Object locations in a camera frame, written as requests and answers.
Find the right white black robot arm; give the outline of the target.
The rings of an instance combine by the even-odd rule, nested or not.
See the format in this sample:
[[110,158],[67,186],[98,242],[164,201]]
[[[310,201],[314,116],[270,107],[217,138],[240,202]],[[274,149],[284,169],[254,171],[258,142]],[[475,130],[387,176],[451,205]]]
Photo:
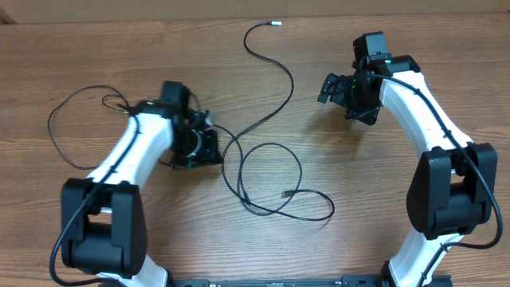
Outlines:
[[381,108],[399,122],[419,158],[406,210],[412,225],[399,251],[379,275],[351,275],[344,286],[451,286],[434,271],[454,247],[487,250],[503,235],[496,202],[497,153],[489,143],[474,143],[445,114],[428,89],[416,61],[395,57],[383,32],[365,33],[353,42],[355,72],[329,74],[321,103],[346,110],[347,120],[375,124]]

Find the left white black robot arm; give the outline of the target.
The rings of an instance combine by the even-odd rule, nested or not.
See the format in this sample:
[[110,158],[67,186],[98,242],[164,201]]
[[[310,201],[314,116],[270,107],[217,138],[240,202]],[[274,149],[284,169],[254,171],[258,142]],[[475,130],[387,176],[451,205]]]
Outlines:
[[68,179],[61,190],[61,233],[49,257],[90,275],[79,286],[172,286],[171,272],[147,253],[141,193],[160,158],[168,167],[191,169],[222,162],[212,113],[191,108],[194,94],[182,83],[164,81],[157,100],[120,105],[128,126],[104,162],[84,179]]

